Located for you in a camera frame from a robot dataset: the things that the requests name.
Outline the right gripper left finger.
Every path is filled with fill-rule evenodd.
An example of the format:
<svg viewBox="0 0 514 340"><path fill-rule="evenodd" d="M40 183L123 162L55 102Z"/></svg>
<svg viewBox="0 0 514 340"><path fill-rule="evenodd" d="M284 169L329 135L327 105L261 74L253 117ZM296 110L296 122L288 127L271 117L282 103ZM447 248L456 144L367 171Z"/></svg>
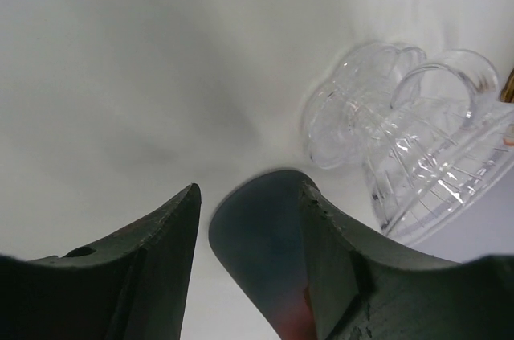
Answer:
<svg viewBox="0 0 514 340"><path fill-rule="evenodd" d="M180 338L201 201L199 186L190 184L65 256L3 256L2 338Z"/></svg>

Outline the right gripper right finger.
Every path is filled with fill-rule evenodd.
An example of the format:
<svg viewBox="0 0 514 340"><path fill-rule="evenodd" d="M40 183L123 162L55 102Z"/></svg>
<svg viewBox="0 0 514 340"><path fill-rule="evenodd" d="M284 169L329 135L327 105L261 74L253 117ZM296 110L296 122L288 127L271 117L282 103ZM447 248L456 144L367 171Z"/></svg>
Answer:
<svg viewBox="0 0 514 340"><path fill-rule="evenodd" d="M513 258L464 264L399 244L300 191L308 289L320 339L510 339Z"/></svg>

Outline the dark carafe with red lid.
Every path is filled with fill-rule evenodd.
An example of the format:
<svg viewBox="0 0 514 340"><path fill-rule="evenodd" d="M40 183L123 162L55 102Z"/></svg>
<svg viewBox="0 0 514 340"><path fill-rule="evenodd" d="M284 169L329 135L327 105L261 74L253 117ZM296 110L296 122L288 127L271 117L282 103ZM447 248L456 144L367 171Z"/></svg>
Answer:
<svg viewBox="0 0 514 340"><path fill-rule="evenodd" d="M314 339L316 325L300 226L309 177L273 170L233 190L209 225L212 251L281 339Z"/></svg>

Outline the orange coffee filter box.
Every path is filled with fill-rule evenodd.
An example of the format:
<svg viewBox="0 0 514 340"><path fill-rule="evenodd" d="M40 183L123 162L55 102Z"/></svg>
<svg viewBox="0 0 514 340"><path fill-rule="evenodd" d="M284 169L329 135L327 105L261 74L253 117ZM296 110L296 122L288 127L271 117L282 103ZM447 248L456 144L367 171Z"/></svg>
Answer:
<svg viewBox="0 0 514 340"><path fill-rule="evenodd" d="M514 102L514 70L512 70L502 88L499 100L504 103Z"/></svg>

